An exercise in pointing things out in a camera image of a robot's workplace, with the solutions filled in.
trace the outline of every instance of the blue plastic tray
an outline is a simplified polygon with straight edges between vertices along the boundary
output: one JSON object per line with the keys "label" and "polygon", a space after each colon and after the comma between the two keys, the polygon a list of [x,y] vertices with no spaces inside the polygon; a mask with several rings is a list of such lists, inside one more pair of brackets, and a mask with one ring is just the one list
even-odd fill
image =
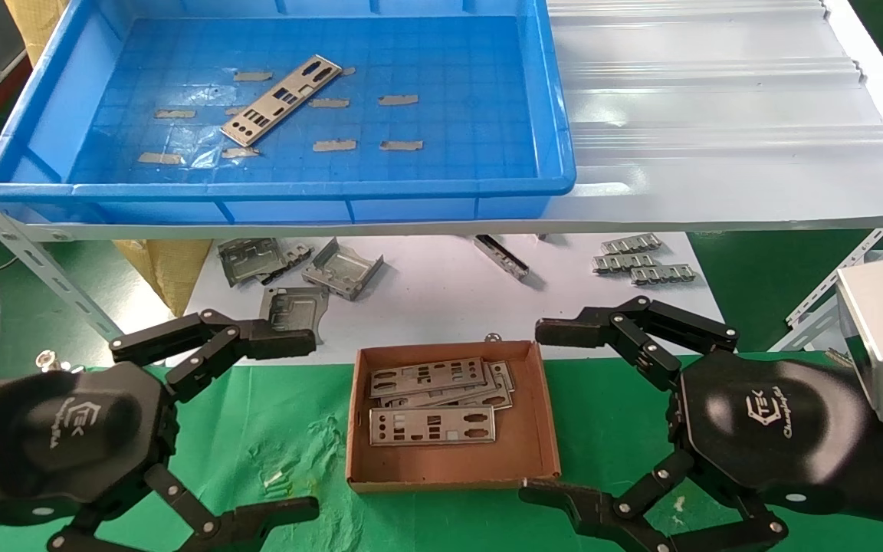
{"label": "blue plastic tray", "polygon": [[[225,110],[313,54],[354,67],[314,97],[350,105],[303,105],[259,156],[223,158]],[[357,148],[312,150],[336,139]],[[73,0],[0,139],[0,203],[51,222],[533,218],[574,179],[544,0]]]}

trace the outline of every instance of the metal shelf frame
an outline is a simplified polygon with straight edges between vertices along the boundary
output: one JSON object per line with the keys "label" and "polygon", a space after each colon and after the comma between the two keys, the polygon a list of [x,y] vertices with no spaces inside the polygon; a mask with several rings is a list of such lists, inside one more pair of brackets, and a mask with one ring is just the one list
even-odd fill
{"label": "metal shelf frame", "polygon": [[[39,242],[879,229],[851,259],[883,235],[883,57],[849,0],[549,5],[579,171],[540,219],[117,226],[10,210],[0,241],[113,339],[116,324]],[[807,300],[779,350],[835,322],[827,304],[806,314]]]}

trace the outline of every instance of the robotic hand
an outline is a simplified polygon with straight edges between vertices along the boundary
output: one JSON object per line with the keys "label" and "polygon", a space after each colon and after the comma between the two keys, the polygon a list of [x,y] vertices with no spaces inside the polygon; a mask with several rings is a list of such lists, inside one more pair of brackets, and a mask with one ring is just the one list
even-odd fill
{"label": "robotic hand", "polygon": [[[649,334],[704,355],[681,370]],[[577,534],[628,552],[768,550],[789,530],[766,504],[883,521],[883,422],[855,371],[742,359],[733,353],[737,340],[724,324],[647,297],[537,322],[537,342],[611,346],[670,392],[674,450],[620,496],[526,480],[520,498],[564,510]],[[656,531],[645,513],[686,478],[737,509],[740,521],[672,537]]]}
{"label": "robotic hand", "polygon": [[[214,516],[169,472],[176,403],[190,401],[241,357],[277,359],[315,350],[311,330],[276,331],[213,310],[111,342],[115,366],[95,373],[47,371],[0,381],[0,525],[73,516],[46,543],[51,552],[141,552],[94,537],[154,491],[190,527],[179,551],[260,550],[278,525],[314,520],[315,498],[243,506]],[[143,366],[199,348],[166,383]]]}

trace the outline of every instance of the grid pattern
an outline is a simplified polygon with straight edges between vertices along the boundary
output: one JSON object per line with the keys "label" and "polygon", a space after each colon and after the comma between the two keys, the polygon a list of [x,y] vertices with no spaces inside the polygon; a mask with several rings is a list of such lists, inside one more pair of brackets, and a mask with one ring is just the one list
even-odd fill
{"label": "grid pattern", "polygon": [[[536,177],[516,25],[512,17],[137,21],[71,182]],[[236,147],[220,132],[230,118],[225,110],[251,104],[316,53],[356,72],[313,99],[349,98],[350,105],[302,106],[256,142],[260,156],[221,158]],[[236,71],[274,78],[235,83]],[[418,94],[419,101],[378,105],[393,94]],[[155,119],[157,109],[196,116]],[[316,140],[336,139],[357,140],[357,148],[312,150]],[[382,151],[382,140],[423,140],[424,148]],[[178,153],[183,164],[138,163],[146,151]]]}

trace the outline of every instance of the brown cardboard tray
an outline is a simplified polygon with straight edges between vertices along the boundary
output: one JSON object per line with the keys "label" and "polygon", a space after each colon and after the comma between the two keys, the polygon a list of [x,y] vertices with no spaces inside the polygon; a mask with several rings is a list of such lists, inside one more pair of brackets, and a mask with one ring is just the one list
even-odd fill
{"label": "brown cardboard tray", "polygon": [[[509,363],[513,408],[497,411],[497,441],[466,445],[370,446],[370,373],[429,361],[483,357]],[[346,482],[356,492],[514,488],[525,478],[560,477],[547,378],[530,341],[361,349],[353,371]]]}

